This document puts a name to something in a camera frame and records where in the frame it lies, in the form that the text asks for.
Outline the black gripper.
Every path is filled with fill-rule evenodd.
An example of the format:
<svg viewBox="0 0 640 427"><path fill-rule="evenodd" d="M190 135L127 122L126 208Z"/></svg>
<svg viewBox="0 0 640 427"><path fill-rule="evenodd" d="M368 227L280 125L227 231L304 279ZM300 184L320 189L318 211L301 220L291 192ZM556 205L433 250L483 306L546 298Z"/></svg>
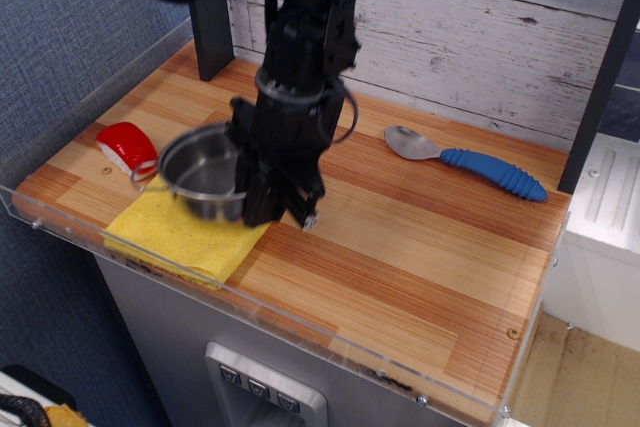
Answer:
<svg viewBox="0 0 640 427"><path fill-rule="evenodd" d="M229 134L239 148L236 187L245 194L246 226L279 222L286 207L303 231L316 227L316 205L325 195L319 161L334 142L344 100L338 78L317 97L262 90L255 104L231 100Z"/></svg>

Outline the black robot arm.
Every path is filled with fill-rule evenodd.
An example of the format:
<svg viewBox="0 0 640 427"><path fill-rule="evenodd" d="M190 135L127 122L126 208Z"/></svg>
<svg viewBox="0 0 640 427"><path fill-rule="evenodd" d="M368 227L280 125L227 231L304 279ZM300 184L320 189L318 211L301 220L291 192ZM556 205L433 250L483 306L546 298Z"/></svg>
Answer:
<svg viewBox="0 0 640 427"><path fill-rule="evenodd" d="M317 221L325 188L322 154L337 139L345 102L340 75L355 64L356 0L265 0L266 50L257 100L231 102L229 134L239 148L236 189L243 220L256 227L290 212L303 228Z"/></svg>

